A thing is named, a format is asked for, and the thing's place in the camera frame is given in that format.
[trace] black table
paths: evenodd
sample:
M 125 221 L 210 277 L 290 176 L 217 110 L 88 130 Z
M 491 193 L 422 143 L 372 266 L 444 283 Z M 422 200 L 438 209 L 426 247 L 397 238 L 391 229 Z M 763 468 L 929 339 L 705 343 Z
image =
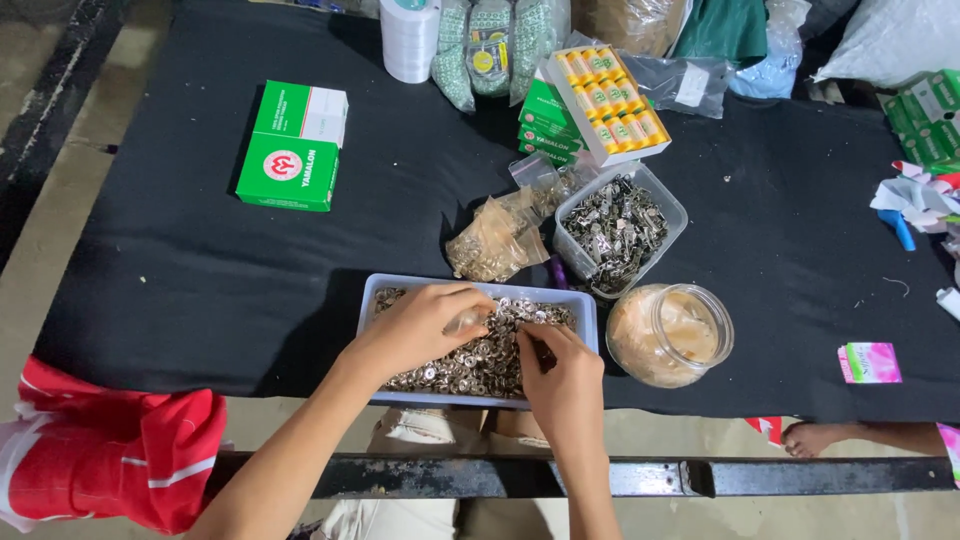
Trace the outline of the black table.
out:
M 393 80 L 378 36 L 376 21 L 343 15 L 182 3 L 38 357 L 112 387 L 305 396 L 352 339 L 370 273 L 449 277 L 443 241 L 514 188 L 517 111 L 466 116 L 430 84 Z M 348 93 L 330 213 L 228 194 L 266 79 Z M 677 390 L 608 362 L 607 406 L 960 422 L 960 332 L 933 299 L 952 267 L 922 237 L 905 253 L 867 207 L 901 158 L 880 112 L 728 96 L 723 120 L 662 119 L 674 142 L 646 162 L 691 221 L 643 282 L 714 292 L 735 346 Z M 549 281 L 533 268 L 510 283 Z M 893 342 L 904 383 L 844 384 L 836 349 L 849 341 Z

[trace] green fabric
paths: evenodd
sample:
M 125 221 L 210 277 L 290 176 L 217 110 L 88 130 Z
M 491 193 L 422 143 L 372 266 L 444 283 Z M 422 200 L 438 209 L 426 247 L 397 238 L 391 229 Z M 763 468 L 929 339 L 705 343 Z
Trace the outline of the green fabric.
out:
M 767 12 L 762 0 L 693 0 L 673 58 L 723 58 L 735 69 L 767 56 Z

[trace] white pants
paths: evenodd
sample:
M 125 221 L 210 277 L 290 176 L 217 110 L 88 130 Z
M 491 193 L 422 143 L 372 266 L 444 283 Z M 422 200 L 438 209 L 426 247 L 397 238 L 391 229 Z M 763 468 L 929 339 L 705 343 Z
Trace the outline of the white pants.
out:
M 458 413 L 390 409 L 373 429 L 375 454 L 550 454 L 546 441 L 482 435 Z M 570 537 L 566 499 L 478 499 L 461 516 L 453 499 L 339 501 L 313 540 L 540 540 Z

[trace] red fabric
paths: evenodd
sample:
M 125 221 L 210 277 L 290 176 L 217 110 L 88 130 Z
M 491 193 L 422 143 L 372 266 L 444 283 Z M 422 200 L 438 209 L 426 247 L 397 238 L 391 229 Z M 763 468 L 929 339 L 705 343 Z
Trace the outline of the red fabric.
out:
M 165 534 L 190 529 L 227 424 L 222 396 L 108 390 L 32 356 L 18 390 L 41 413 L 21 406 L 26 420 L 50 420 L 13 472 L 16 515 L 127 516 Z
M 761 416 L 758 418 L 744 418 L 744 420 L 747 421 L 747 424 L 753 426 L 755 430 L 765 434 L 768 443 L 774 446 L 781 446 L 783 444 L 780 441 L 780 434 L 783 433 L 782 416 Z

